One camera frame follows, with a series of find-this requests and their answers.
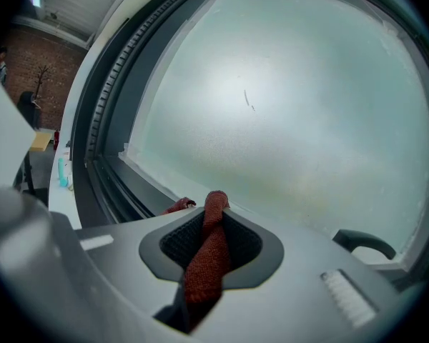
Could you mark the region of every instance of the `gray plastic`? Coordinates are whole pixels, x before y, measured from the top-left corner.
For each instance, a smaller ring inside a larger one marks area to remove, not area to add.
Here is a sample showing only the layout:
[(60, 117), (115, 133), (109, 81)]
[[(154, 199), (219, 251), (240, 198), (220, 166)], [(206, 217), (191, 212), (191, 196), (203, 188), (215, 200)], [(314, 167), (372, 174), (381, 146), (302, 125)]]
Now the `gray plastic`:
[[(187, 259), (185, 262), (181, 262), (181, 259), (177, 257), (170, 258), (170, 254), (165, 252), (162, 240), (164, 240), (167, 235), (177, 231), (190, 222), (197, 222), (195, 227), (201, 229), (203, 221), (202, 215), (203, 209), (199, 209), (197, 212), (150, 232), (143, 238), (139, 245), (140, 257), (157, 278), (174, 282), (182, 280), (185, 267), (187, 267), (192, 257), (197, 253), (199, 247), (188, 250), (187, 253), (191, 255), (185, 258)], [(229, 209), (223, 211), (222, 223), (224, 224), (227, 243), (229, 244), (232, 266), (235, 268), (235, 270), (226, 274), (222, 279), (222, 289), (244, 289), (259, 286), (273, 275), (283, 260), (284, 248), (281, 241), (263, 227), (253, 224), (247, 219), (231, 212)], [(244, 227), (247, 229), (247, 232), (254, 233), (259, 240), (253, 240), (251, 242), (260, 243), (258, 253), (255, 253), (252, 258), (239, 262), (238, 265), (235, 265), (234, 257), (236, 254), (244, 254), (249, 240), (242, 240), (241, 243), (238, 243), (235, 240), (238, 232), (235, 231), (234, 225), (237, 225), (237, 227)], [(182, 249), (186, 249), (192, 242), (193, 241), (187, 241), (181, 238), (177, 246), (181, 251)], [(241, 244), (242, 251), (238, 253), (234, 252), (232, 248), (235, 248), (236, 244)]]
[[(175, 224), (169, 230), (174, 229), (202, 212), (202, 209), (188, 209), (126, 224), (83, 229), (77, 234), (83, 241), (111, 235), (114, 242), (87, 253), (127, 301), (149, 316), (156, 316), (174, 303), (178, 283), (156, 278), (140, 258), (139, 244), (153, 230), (172, 222)], [(333, 270), (343, 271), (378, 316), (397, 301), (398, 293), (386, 279), (324, 235), (249, 212), (226, 210), (226, 213), (277, 235), (285, 250), (284, 258), (261, 285), (225, 289), (191, 333), (193, 337), (203, 342), (282, 342), (292, 338), (293, 342), (308, 343), (348, 334), (353, 330), (352, 325), (321, 280), (321, 274)], [(152, 243), (156, 248), (157, 240)]]
[(125, 298), (87, 256), (64, 215), (6, 189), (0, 189), (0, 280), (50, 340), (193, 342)]
[(367, 232), (341, 229), (338, 230), (332, 240), (349, 252), (352, 252), (357, 247), (367, 247), (378, 250), (389, 260), (395, 257), (395, 250), (387, 242)]

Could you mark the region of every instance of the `brick wall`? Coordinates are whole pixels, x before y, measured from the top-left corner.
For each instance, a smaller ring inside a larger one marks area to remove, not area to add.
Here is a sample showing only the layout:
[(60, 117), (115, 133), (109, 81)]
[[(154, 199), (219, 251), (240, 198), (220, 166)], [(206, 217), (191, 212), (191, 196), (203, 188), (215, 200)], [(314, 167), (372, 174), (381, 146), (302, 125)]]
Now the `brick wall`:
[(37, 100), (41, 127), (60, 129), (66, 98), (87, 51), (26, 26), (12, 26), (2, 44), (8, 47), (5, 88), (14, 103), (23, 91), (36, 91), (38, 67), (49, 67)]

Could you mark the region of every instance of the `red cloth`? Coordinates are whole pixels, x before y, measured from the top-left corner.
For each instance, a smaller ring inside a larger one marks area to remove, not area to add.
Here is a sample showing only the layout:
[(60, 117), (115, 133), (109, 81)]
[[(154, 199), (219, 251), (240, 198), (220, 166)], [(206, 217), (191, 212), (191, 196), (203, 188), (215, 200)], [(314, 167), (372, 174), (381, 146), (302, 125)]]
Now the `red cloth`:
[(162, 214), (171, 214), (172, 212), (181, 211), (182, 209), (189, 207), (190, 204), (195, 206), (195, 202), (191, 199), (187, 197), (181, 198), (179, 201), (176, 201), (173, 206), (163, 211)]
[[(173, 208), (178, 211), (183, 209), (181, 207), (187, 208), (188, 204), (194, 204), (194, 202), (183, 198)], [(231, 268), (229, 248), (221, 224), (222, 210), (225, 207), (230, 206), (224, 192), (214, 191), (208, 194), (205, 200), (202, 246), (192, 258), (184, 274), (184, 294), (191, 328), (199, 323), (221, 297), (222, 277)]]

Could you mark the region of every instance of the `person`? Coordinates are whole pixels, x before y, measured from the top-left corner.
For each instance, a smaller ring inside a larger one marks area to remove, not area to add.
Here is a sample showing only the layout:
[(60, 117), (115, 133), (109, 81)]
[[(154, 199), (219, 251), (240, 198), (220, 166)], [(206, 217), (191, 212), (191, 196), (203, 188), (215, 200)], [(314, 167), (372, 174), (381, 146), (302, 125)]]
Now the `person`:
[(0, 82), (5, 85), (6, 81), (6, 64), (5, 58), (8, 53), (8, 49), (5, 46), (0, 47)]
[(40, 106), (35, 102), (35, 95), (32, 91), (24, 91), (21, 94), (17, 109), (33, 129), (39, 128), (39, 112), (37, 109), (40, 109)]

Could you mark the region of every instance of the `wooden table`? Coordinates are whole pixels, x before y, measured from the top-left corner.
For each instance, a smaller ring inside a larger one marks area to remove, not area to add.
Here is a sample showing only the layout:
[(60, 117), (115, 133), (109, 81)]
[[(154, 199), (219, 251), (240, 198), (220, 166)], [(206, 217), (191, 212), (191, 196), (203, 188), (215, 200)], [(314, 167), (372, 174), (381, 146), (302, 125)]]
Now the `wooden table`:
[(35, 132), (35, 140), (30, 146), (30, 151), (44, 151), (48, 147), (49, 141), (51, 141), (52, 134), (49, 132)]

